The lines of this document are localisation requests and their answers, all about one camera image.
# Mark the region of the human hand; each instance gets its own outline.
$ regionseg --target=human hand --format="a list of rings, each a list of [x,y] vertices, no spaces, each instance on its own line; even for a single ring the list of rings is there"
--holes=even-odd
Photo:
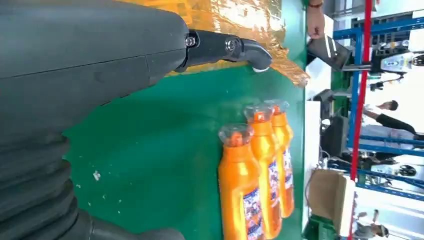
[[[366,217],[367,216],[367,213],[366,212],[360,212],[359,214],[358,214],[358,218],[363,218],[363,217]]]
[[[324,36],[326,20],[321,8],[308,7],[306,13],[307,33],[312,39],[319,39]]]

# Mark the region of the black sleeve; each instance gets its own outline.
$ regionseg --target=black sleeve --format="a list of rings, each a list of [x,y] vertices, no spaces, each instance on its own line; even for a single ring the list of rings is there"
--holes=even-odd
[[[406,130],[412,134],[417,134],[414,127],[409,125],[406,122],[397,120],[396,118],[393,118],[391,116],[387,116],[385,114],[380,114],[377,119],[375,119],[378,123],[383,125],[384,127],[388,127],[391,129],[400,129],[400,130]]]

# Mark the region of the red pole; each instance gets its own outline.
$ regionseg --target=red pole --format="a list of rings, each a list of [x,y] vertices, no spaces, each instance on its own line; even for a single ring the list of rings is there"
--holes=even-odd
[[[371,8],[373,7],[372,0],[366,0],[365,2],[365,23],[363,27],[363,62],[370,61],[370,40],[371,40]],[[355,131],[353,135],[353,152],[352,152],[352,169],[350,170],[350,179],[356,181],[357,172],[358,172],[358,151],[359,151],[359,137],[361,135],[361,122],[362,122],[362,112],[364,109],[365,103],[365,94],[367,91],[367,78],[368,71],[362,71],[360,87],[359,87],[359,96],[358,104],[356,108],[356,118],[355,118]],[[352,224],[349,230],[348,240],[352,240]]]

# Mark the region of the robotic arm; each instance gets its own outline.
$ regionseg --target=robotic arm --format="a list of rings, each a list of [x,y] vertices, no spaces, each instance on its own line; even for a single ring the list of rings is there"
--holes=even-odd
[[[257,42],[188,29],[177,14],[110,0],[0,2],[0,239],[181,240],[132,234],[78,209],[62,132],[95,107],[189,66],[248,61]]]

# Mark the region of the transparent bottle cap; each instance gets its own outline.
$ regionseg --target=transparent bottle cap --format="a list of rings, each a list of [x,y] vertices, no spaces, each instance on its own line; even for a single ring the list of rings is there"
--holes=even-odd
[[[240,147],[250,142],[253,129],[244,123],[228,124],[219,130],[219,138],[227,147]]]
[[[271,120],[274,108],[268,103],[261,103],[247,106],[244,115],[248,123],[264,123]]]
[[[284,101],[282,99],[266,100],[265,103],[272,105],[272,107],[274,108],[275,115],[285,113],[290,106],[287,101]]]

